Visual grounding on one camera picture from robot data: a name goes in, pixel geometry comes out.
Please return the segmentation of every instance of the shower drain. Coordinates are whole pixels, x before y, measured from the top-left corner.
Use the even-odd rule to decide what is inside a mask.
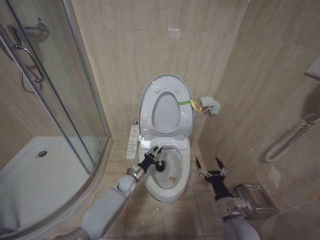
[[[46,150],[42,150],[42,151],[40,151],[40,152],[38,152],[38,156],[41,158],[41,157],[43,157],[44,155],[46,155],[47,154],[47,151]]]

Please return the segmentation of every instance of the stain in toilet bowl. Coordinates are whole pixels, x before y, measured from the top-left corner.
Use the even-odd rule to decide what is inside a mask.
[[[175,176],[170,176],[169,179],[172,180],[173,183],[177,181],[177,177]]]

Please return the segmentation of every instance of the power socket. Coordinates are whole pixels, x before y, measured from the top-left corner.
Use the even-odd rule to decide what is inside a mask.
[[[202,107],[208,107],[210,113],[218,114],[221,106],[218,101],[216,101],[212,96],[200,97]]]

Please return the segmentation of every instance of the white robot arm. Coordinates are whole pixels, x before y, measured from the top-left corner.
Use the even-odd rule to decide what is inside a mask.
[[[157,164],[162,147],[154,146],[144,154],[141,163],[133,164],[127,175],[121,177],[115,187],[108,189],[84,213],[81,225],[74,231],[56,236],[54,240],[98,240],[107,232],[126,205],[137,182],[151,164]]]
[[[111,227],[117,216],[121,213],[127,200],[139,182],[147,172],[151,164],[158,164],[158,158],[162,147],[155,146],[144,154],[144,160],[134,164],[128,170],[127,175],[121,177],[114,188],[110,188],[87,209],[81,225],[74,231],[55,237],[53,240],[98,240]],[[241,218],[236,202],[223,180],[227,170],[221,161],[217,159],[221,171],[206,172],[201,169],[199,161],[197,173],[210,182],[215,192],[215,200],[219,213],[223,219],[223,234],[225,240],[260,240],[255,229]]]
[[[216,157],[220,171],[204,171],[196,159],[197,173],[207,182],[211,183],[219,214],[223,220],[223,235],[225,240],[260,240],[257,231],[241,216],[236,200],[226,188],[224,179],[227,169]]]

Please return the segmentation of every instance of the toilet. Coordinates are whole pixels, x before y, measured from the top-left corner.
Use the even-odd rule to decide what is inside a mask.
[[[161,74],[142,92],[139,103],[139,146],[141,163],[154,145],[162,145],[159,160],[164,171],[151,165],[145,185],[151,195],[162,202],[173,202],[185,191],[190,173],[190,141],[194,122],[191,105],[178,104],[192,99],[186,83],[176,75]]]

